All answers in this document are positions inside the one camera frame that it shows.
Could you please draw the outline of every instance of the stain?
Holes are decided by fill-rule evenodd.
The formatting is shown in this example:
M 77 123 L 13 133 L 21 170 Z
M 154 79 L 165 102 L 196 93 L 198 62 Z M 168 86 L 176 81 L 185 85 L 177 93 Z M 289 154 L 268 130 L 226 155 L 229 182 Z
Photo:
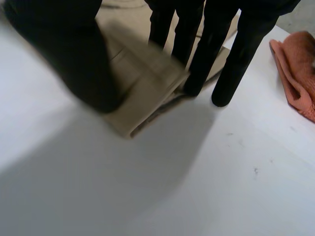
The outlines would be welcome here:
M 243 139 L 240 139 L 237 143 L 238 143 L 241 147 L 245 148 Z
M 294 131 L 295 133 L 297 133 L 296 129 L 293 126 L 290 126 L 290 129 Z
M 259 168 L 254 167 L 254 174 L 255 174 L 254 179 L 257 180 L 257 177 L 258 177 L 258 174 L 259 174 Z

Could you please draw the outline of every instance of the white surface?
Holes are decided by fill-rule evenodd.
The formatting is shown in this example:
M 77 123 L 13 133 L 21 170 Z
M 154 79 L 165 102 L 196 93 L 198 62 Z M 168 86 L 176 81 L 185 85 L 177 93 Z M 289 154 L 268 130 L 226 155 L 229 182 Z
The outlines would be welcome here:
M 214 119 L 213 88 L 123 140 L 0 28 L 0 234 L 313 236 L 315 125 L 268 41 Z

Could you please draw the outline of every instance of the beige fabric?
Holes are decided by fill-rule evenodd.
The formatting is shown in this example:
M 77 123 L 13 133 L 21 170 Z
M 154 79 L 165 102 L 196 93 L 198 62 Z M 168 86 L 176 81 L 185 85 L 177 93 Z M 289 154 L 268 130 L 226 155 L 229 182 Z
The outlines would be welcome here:
M 125 101 L 104 117 L 121 135 L 130 138 L 188 73 L 158 47 L 148 47 L 117 23 L 108 25 L 105 32 L 112 68 Z
M 150 15 L 151 10 L 142 7 L 133 10 L 101 9 L 97 16 L 108 44 L 121 93 L 126 95 L 122 106 L 104 117 L 125 138 L 133 138 L 161 114 L 188 99 L 180 90 L 175 91 L 180 83 L 185 82 L 188 74 L 179 63 L 169 57 L 178 18 L 174 16 L 166 53 L 162 53 L 154 45 L 147 46 Z M 237 19 L 233 20 L 227 38 L 236 31 Z M 228 49 L 221 49 L 205 87 L 218 77 L 228 54 Z

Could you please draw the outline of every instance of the black fabric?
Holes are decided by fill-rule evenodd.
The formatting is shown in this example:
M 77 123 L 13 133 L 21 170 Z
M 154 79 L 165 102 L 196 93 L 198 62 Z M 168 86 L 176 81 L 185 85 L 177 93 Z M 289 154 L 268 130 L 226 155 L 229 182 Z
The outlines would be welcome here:
M 189 68 L 190 76 L 184 85 L 184 92 L 187 95 L 197 96 L 200 93 L 231 21 L 240 8 L 242 13 L 238 33 L 212 94 L 212 102 L 219 107 L 230 102 L 262 39 L 275 26 L 279 13 L 292 10 L 297 1 L 274 0 L 270 1 L 269 5 L 267 3 L 268 0 L 206 2 L 204 32 Z
M 175 29 L 175 40 L 172 56 L 186 65 L 202 19 L 203 1 L 170 0 L 168 2 L 146 0 L 152 10 L 151 31 L 149 40 L 164 48 L 174 12 L 179 21 Z
M 109 113 L 122 99 L 95 21 L 100 5 L 101 0 L 6 0 L 4 10 L 13 27 L 46 58 L 73 94 L 97 111 Z

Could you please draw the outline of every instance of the orange towel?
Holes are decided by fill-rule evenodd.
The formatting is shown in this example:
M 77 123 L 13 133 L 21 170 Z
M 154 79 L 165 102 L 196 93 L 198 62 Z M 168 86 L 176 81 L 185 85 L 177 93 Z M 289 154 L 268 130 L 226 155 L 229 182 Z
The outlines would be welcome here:
M 270 46 L 288 103 L 315 122 L 315 39 L 297 32 L 283 43 L 271 40 Z

